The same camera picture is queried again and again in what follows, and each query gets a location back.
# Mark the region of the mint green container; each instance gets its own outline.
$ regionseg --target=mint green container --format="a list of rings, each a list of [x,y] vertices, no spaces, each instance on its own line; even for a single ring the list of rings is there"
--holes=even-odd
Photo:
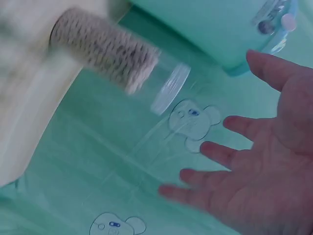
[[[131,0],[210,55],[232,76],[249,49],[275,54],[295,30],[297,0]]]

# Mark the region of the transparent cup rim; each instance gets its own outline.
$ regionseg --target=transparent cup rim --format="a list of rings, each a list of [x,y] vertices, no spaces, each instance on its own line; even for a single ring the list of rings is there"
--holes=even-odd
[[[153,113],[160,116],[168,109],[185,84],[190,70],[190,67],[183,63],[175,67],[150,107]]]

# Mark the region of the palm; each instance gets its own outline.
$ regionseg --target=palm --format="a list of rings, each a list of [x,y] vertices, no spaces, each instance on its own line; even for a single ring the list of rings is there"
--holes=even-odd
[[[206,142],[201,151],[231,169],[181,178],[192,189],[160,188],[167,198],[210,212],[243,234],[309,235],[313,232],[313,70],[251,52],[251,70],[282,91],[278,115],[228,117],[226,128],[254,142],[234,150]]]

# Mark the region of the bear ear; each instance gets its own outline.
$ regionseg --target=bear ear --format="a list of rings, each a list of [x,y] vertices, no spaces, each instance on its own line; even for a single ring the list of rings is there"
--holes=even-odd
[[[143,234],[146,231],[145,222],[143,222],[143,220],[138,217],[130,217],[125,222],[133,227],[135,232],[134,235]]]
[[[221,112],[215,106],[208,106],[204,109],[205,113],[210,117],[211,124],[217,125],[222,121]]]

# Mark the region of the clear plastic cup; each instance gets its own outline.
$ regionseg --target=clear plastic cup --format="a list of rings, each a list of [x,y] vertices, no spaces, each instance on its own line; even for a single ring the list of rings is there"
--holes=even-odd
[[[141,37],[79,8],[58,19],[50,43],[69,51],[157,115],[170,106],[190,72],[187,65]]]
[[[158,64],[141,89],[130,96],[162,115],[181,91],[189,73],[189,66],[161,52]]]

